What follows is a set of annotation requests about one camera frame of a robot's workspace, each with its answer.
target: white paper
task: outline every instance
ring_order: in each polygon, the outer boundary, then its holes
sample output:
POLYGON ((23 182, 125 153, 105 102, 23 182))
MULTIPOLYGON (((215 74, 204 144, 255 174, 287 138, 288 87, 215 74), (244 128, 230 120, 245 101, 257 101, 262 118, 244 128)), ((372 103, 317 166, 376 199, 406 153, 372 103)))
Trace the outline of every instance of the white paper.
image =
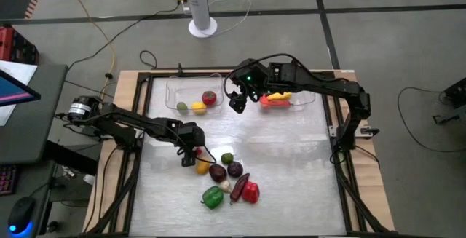
MULTIPOLYGON (((23 84, 28 85, 34 75, 34 72, 36 72, 37 66, 0 60, 0 69, 23 84)), ((0 107, 0 126, 5 126, 9 116, 12 115, 15 106, 16 105, 14 104, 0 107)))

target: green lime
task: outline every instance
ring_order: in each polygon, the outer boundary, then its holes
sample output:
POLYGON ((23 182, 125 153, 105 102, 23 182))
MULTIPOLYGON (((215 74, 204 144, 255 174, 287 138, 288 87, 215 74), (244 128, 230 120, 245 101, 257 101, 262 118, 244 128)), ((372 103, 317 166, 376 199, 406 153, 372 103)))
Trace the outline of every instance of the green lime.
POLYGON ((223 162, 224 164, 230 164, 231 162, 233 162, 233 154, 230 154, 230 153, 223 154, 221 156, 221 162, 223 162))
POLYGON ((188 114, 188 106, 184 102, 179 102, 176 105, 176 109, 180 112, 180 114, 188 114))

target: keyboard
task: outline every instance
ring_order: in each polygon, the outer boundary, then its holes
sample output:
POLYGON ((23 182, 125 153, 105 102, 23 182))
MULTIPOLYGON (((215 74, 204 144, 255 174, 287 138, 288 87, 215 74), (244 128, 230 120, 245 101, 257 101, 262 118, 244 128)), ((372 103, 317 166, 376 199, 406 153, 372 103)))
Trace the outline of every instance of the keyboard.
POLYGON ((0 196, 15 193, 18 177, 16 165, 0 165, 0 196))

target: garlic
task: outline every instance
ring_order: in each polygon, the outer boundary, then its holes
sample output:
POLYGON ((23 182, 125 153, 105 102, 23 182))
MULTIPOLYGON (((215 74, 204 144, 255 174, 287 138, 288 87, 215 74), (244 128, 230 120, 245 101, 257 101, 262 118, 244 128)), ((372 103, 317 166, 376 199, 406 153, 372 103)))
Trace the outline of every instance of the garlic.
POLYGON ((220 189, 228 194, 230 194, 232 190, 232 186, 228 180, 224 180, 220 183, 220 189))

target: yellow cable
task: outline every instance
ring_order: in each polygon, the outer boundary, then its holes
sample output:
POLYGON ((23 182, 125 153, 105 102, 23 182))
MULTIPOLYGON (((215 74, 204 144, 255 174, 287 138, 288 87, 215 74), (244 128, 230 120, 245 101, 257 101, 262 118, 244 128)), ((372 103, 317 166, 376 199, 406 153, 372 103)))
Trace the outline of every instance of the yellow cable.
MULTIPOLYGON (((111 67, 110 67, 110 70, 108 70, 109 73, 111 73, 114 69, 114 66, 115 66, 115 50, 114 50, 114 47, 113 45, 111 45, 111 42, 110 42, 110 39, 107 37, 107 35, 103 32, 103 30, 99 27, 99 25, 97 25, 93 20, 92 18, 90 17, 89 15, 89 12, 87 11, 86 7, 84 6, 84 4, 82 3, 81 0, 78 0, 78 2, 81 4, 81 7, 82 9, 84 10, 84 12, 86 12, 86 15, 87 15, 87 18, 89 18, 89 21, 97 28, 99 29, 99 31, 103 34, 103 36, 105 37, 105 39, 107 40, 108 42, 108 45, 110 46, 110 49, 111 49, 111 67)), ((105 93, 105 89, 106 89, 106 86, 108 84, 108 78, 106 78, 105 80, 105 84, 103 85, 103 89, 102 91, 100 91, 100 95, 99 97, 103 100, 103 98, 105 97, 105 95, 103 93, 105 93)))

